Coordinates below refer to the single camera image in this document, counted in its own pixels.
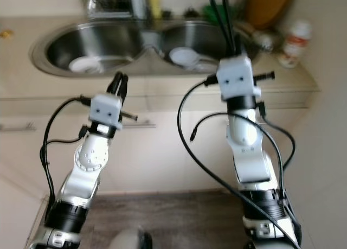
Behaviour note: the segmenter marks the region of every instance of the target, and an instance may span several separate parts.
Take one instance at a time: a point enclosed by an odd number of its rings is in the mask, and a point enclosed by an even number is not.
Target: beige countertop
[[[84,94],[104,92],[112,80],[102,78],[62,78],[37,70],[30,62],[28,53],[34,42],[55,28],[73,23],[81,17],[20,17],[0,18],[3,28],[14,31],[8,40],[0,40],[0,101],[15,100],[61,100]],[[319,88],[307,72],[299,65],[288,69],[282,67],[274,55],[262,53],[253,65],[254,74],[275,71],[276,79],[260,82],[263,93],[316,92]],[[182,95],[205,75],[170,75],[140,73],[130,77],[129,97]],[[218,94],[217,87],[201,89],[198,94]]]

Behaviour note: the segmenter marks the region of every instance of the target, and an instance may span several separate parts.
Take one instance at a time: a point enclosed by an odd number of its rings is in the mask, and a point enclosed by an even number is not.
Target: white bottle
[[[289,35],[278,56],[278,61],[287,68],[293,68],[299,63],[304,50],[311,39],[312,27],[308,21],[298,20],[290,28]]]

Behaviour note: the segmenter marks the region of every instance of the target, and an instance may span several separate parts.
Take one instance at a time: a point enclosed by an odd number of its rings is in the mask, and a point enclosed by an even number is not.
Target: double sink
[[[246,34],[239,33],[248,56],[255,58],[259,48]],[[169,53],[177,47],[189,47],[216,62],[224,58],[226,52],[219,27],[203,21],[168,21],[152,25],[134,21],[88,21],[44,36],[32,47],[30,57],[39,70],[65,77],[111,76],[120,69],[134,66],[146,70],[145,65],[154,70],[156,66],[165,67],[160,74],[165,71],[209,72],[188,71],[174,64]]]

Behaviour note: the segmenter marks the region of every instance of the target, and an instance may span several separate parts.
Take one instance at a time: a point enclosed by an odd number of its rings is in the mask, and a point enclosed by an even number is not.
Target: yellow bottle
[[[160,19],[162,17],[161,0],[149,0],[153,18]]]

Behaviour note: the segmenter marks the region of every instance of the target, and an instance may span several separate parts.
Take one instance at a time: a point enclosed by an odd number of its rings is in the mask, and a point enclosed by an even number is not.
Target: wooden cutting board
[[[256,29],[269,28],[281,18],[291,0],[247,0],[246,20]]]

